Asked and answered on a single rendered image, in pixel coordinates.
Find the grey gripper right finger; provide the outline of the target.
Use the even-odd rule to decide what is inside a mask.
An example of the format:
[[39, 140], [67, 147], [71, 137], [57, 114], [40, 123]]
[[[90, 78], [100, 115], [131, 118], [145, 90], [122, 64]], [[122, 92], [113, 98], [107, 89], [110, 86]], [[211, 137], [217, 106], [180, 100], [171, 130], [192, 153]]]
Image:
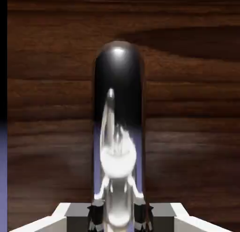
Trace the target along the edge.
[[150, 232], [231, 232], [194, 216], [181, 203], [151, 203]]

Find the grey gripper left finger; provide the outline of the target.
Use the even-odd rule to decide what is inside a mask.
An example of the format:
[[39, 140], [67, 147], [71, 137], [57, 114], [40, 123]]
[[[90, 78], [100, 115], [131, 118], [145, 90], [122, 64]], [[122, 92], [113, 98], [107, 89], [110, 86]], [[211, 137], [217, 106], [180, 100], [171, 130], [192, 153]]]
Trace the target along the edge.
[[90, 203], [61, 202], [52, 215], [10, 232], [88, 232]]

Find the shiny dark curved metal handle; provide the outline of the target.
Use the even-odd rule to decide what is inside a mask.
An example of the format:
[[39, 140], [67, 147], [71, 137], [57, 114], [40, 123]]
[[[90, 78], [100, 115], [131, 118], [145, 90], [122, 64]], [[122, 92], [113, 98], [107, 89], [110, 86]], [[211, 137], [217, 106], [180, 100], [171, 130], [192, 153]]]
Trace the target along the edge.
[[126, 41], [94, 62], [93, 199], [88, 232], [146, 232], [143, 60]]

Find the dark wood cabinet door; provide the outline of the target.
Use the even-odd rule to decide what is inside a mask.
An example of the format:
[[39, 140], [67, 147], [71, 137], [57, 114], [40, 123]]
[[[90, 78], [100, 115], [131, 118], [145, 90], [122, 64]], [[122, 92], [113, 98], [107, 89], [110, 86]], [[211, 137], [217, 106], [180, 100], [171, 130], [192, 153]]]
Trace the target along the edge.
[[145, 62], [146, 195], [240, 232], [240, 0], [8, 0], [9, 230], [91, 199], [93, 61]]

